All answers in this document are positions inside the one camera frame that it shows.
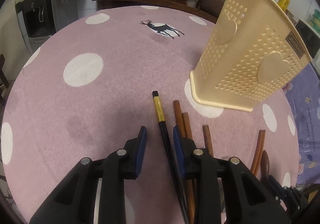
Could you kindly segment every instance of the wooden shelf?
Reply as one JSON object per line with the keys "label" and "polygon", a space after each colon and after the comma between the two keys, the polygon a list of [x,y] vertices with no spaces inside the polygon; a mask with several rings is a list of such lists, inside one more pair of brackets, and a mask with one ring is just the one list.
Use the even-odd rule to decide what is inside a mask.
{"label": "wooden shelf", "polygon": [[141,4],[148,4],[148,5],[155,5],[155,6],[161,6],[166,8],[171,8],[175,10],[184,11],[196,16],[199,16],[205,20],[211,21],[213,23],[217,22],[217,17],[212,16],[199,8],[193,8],[187,6],[186,0],[92,0],[97,1],[97,7],[98,9],[110,9],[114,7],[121,7],[126,6],[126,2],[132,2],[130,5],[136,5],[136,3]]}

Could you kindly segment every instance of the white polka dot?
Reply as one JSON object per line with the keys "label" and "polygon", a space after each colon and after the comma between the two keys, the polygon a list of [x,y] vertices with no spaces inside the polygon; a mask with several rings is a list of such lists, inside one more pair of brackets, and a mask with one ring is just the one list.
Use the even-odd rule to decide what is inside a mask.
{"label": "white polka dot", "polygon": [[149,9],[149,10],[156,10],[156,9],[159,9],[158,6],[141,6],[142,8],[145,8],[145,9]]}
{"label": "white polka dot", "polygon": [[3,123],[1,129],[1,154],[4,164],[10,163],[12,156],[12,129],[9,123]]}
{"label": "white polka dot", "polygon": [[94,81],[100,75],[102,68],[103,60],[98,54],[81,54],[66,65],[63,79],[69,86],[84,86]]}
{"label": "white polka dot", "polygon": [[286,173],[283,182],[282,182],[282,187],[291,187],[291,178],[290,178],[290,173]]}
{"label": "white polka dot", "polygon": [[35,53],[32,54],[32,56],[28,59],[28,61],[24,64],[24,68],[29,65],[32,61],[34,61],[34,59],[38,56],[40,52],[40,47],[35,51]]}
{"label": "white polka dot", "polygon": [[288,116],[288,125],[291,131],[291,134],[294,135],[296,133],[296,127],[294,126],[294,122],[291,118],[291,116]]}
{"label": "white polka dot", "polygon": [[124,206],[125,206],[125,217],[127,219],[127,224],[134,224],[135,215],[131,202],[124,196]]}
{"label": "white polka dot", "polygon": [[198,23],[198,24],[200,24],[200,25],[207,25],[207,23],[206,23],[203,19],[200,19],[200,18],[198,18],[198,17],[189,16],[189,18],[190,18],[192,21],[194,21],[194,22],[196,22],[196,23]]}
{"label": "white polka dot", "polygon": [[263,118],[264,118],[264,121],[266,122],[267,127],[270,129],[270,131],[275,132],[277,129],[277,120],[271,107],[268,106],[267,104],[263,104],[262,111],[263,111]]}
{"label": "white polka dot", "polygon": [[[160,27],[160,26],[163,26],[163,25],[168,25],[168,24],[165,24],[165,23],[152,23],[152,25],[156,26],[156,27]],[[175,33],[174,31],[170,31],[170,30],[165,30],[165,31],[162,31],[161,33],[158,33],[157,31],[153,30],[152,28],[150,28],[154,33],[157,33],[157,34],[160,34],[162,36],[166,36],[166,37],[176,37],[178,36],[178,34],[180,35],[181,33],[177,31],[177,33]]]}
{"label": "white polka dot", "polygon": [[188,79],[186,84],[184,85],[184,93],[186,94],[186,97],[192,107],[202,116],[208,118],[216,118],[222,114],[223,108],[200,105],[193,99],[191,94],[190,79]]}
{"label": "white polka dot", "polygon": [[93,15],[85,20],[87,24],[100,24],[110,19],[110,16],[105,13]]}

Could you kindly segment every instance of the round table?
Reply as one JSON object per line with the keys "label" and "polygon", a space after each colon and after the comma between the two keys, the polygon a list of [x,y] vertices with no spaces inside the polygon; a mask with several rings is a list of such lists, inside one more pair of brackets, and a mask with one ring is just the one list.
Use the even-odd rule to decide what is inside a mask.
{"label": "round table", "polygon": [[197,147],[204,147],[202,125],[209,125],[217,158],[236,156],[250,168],[258,131],[266,129],[270,174],[295,185],[297,131],[282,90],[251,113],[192,99],[189,72],[213,26],[168,8],[108,9],[65,27],[32,55],[10,93],[1,142],[9,188],[27,221],[81,158],[106,158],[144,125],[142,172],[125,181],[127,223],[183,223],[153,90],[159,92],[170,137],[172,102],[178,99],[189,113]]}

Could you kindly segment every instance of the deer print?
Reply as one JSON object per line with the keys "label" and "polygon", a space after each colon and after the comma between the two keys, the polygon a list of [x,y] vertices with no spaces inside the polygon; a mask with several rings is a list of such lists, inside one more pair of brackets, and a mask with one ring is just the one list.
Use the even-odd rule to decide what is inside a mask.
{"label": "deer print", "polygon": [[174,28],[171,28],[169,25],[165,24],[165,25],[162,25],[162,26],[154,26],[150,20],[147,20],[145,21],[147,23],[144,23],[144,21],[141,21],[140,24],[143,24],[143,25],[147,25],[149,28],[151,28],[152,30],[156,31],[157,33],[159,34],[162,34],[162,35],[167,35],[171,38],[174,39],[174,37],[172,37],[169,33],[166,32],[166,30],[168,31],[174,31],[179,37],[179,33],[177,33],[178,30],[174,29]]}

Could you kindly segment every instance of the chopstick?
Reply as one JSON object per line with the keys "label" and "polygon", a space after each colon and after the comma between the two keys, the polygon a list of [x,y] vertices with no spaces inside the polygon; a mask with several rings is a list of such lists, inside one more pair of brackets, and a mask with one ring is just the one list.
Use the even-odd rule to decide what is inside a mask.
{"label": "chopstick", "polygon": [[250,169],[251,173],[254,174],[255,177],[258,175],[258,171],[261,163],[265,136],[266,136],[266,131],[260,130],[258,135],[256,151],[254,153],[253,162]]}
{"label": "chopstick", "polygon": [[184,131],[184,124],[181,112],[181,106],[179,100],[175,100],[173,102],[173,110],[174,110],[174,117],[176,119],[176,125],[179,127],[182,137],[186,137],[186,133]]}
{"label": "chopstick", "polygon": [[[174,110],[174,117],[176,119],[176,125],[178,125],[182,137],[186,137],[185,127],[183,123],[182,113],[181,113],[181,106],[178,100],[173,102],[173,110]],[[190,224],[193,224],[195,219],[195,199],[194,199],[194,192],[193,192],[193,183],[192,180],[185,180],[185,192],[187,197],[187,206],[188,206],[188,216]]]}
{"label": "chopstick", "polygon": [[[183,124],[184,124],[184,130],[186,132],[186,138],[193,140],[189,114],[182,113],[182,119],[183,119]],[[196,195],[197,195],[197,180],[196,179],[192,180],[192,185],[193,185],[193,196],[194,196],[194,198],[196,198]]]}
{"label": "chopstick", "polygon": [[205,148],[207,149],[207,152],[213,156],[213,148],[212,148],[212,142],[211,142],[211,135],[210,135],[210,129],[208,125],[203,125],[202,126],[203,130],[203,137],[204,137],[204,145]]}
{"label": "chopstick", "polygon": [[178,201],[180,204],[180,209],[181,209],[181,213],[183,216],[183,220],[184,220],[185,224],[189,224],[187,205],[186,205],[182,185],[181,185],[180,178],[179,178],[176,161],[174,159],[174,154],[173,154],[173,150],[171,147],[168,129],[167,129],[167,125],[165,122],[165,118],[164,118],[164,114],[163,114],[158,91],[153,91],[152,97],[153,97],[153,103],[155,106],[156,115],[157,115],[157,119],[158,119],[158,123],[159,123],[159,127],[160,127],[162,141],[164,144],[165,153],[167,155],[167,160],[169,163],[171,177],[172,177],[175,191],[177,194],[177,198],[178,198]]}
{"label": "chopstick", "polygon": [[192,132],[191,132],[191,125],[190,125],[190,119],[188,113],[182,113],[182,119],[184,124],[184,130],[186,132],[186,138],[192,139]]}

